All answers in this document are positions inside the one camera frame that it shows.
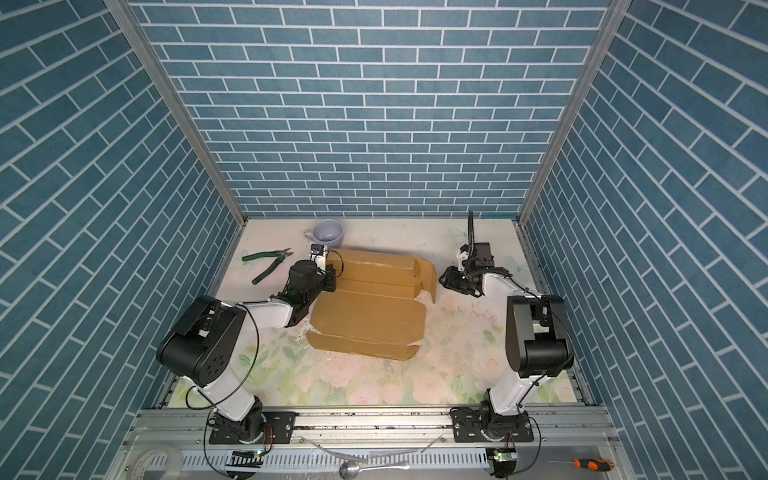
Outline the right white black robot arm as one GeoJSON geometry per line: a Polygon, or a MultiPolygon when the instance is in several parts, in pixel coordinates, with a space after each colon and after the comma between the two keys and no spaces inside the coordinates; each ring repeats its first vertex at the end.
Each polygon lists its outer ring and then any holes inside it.
{"type": "Polygon", "coordinates": [[[505,322],[508,368],[488,390],[484,403],[494,414],[519,415],[536,388],[573,365],[574,342],[565,301],[535,292],[497,267],[487,242],[461,246],[457,262],[441,275],[440,284],[485,301],[505,322]]]}

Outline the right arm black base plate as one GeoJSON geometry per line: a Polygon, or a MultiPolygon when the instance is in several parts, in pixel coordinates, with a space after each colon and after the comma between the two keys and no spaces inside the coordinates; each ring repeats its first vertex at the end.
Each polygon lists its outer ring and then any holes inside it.
{"type": "Polygon", "coordinates": [[[449,410],[456,443],[532,442],[534,433],[527,414],[504,416],[468,407],[449,410]]]}

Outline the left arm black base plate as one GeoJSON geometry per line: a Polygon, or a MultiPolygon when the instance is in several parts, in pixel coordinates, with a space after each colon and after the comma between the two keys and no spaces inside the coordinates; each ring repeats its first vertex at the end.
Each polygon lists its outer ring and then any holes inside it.
{"type": "Polygon", "coordinates": [[[293,411],[258,410],[235,422],[214,413],[207,422],[210,429],[207,440],[213,445],[288,444],[296,417],[293,411]]]}

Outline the brown cardboard box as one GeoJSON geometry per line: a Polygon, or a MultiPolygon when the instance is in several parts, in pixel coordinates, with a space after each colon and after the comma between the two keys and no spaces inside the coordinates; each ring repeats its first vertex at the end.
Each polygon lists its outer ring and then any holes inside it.
{"type": "Polygon", "coordinates": [[[336,290],[313,304],[308,343],[315,349],[396,361],[413,358],[423,340],[423,292],[437,299],[435,266],[420,257],[341,249],[327,257],[336,290]]]}

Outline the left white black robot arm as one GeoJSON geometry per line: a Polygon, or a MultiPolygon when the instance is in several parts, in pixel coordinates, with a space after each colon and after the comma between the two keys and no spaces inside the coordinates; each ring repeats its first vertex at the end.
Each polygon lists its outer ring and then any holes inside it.
{"type": "Polygon", "coordinates": [[[199,296],[165,336],[157,361],[192,381],[200,394],[229,422],[252,416],[257,397],[231,366],[242,328],[293,327],[309,313],[323,292],[336,289],[337,273],[323,260],[300,260],[288,272],[283,290],[265,301],[228,305],[199,296]]]}

